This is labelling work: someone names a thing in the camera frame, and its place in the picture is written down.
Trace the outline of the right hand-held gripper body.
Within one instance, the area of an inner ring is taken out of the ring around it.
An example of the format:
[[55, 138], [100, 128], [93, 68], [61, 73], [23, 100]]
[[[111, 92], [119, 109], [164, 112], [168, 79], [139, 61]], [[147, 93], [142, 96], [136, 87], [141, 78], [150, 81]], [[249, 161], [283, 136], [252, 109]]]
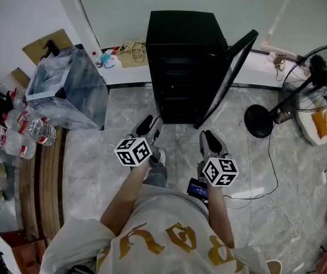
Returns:
[[213, 187], [228, 187], [239, 176], [239, 167], [230, 154], [206, 157], [197, 168], [198, 181]]

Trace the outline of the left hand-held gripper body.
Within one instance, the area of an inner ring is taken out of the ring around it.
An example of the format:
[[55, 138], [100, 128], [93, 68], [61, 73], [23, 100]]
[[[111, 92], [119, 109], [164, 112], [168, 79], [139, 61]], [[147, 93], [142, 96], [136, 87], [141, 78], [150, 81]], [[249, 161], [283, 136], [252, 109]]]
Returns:
[[151, 132], [146, 135], [131, 132], [117, 144], [114, 153], [125, 167], [138, 167], [146, 160], [157, 163], [160, 158], [159, 149], [151, 142]]

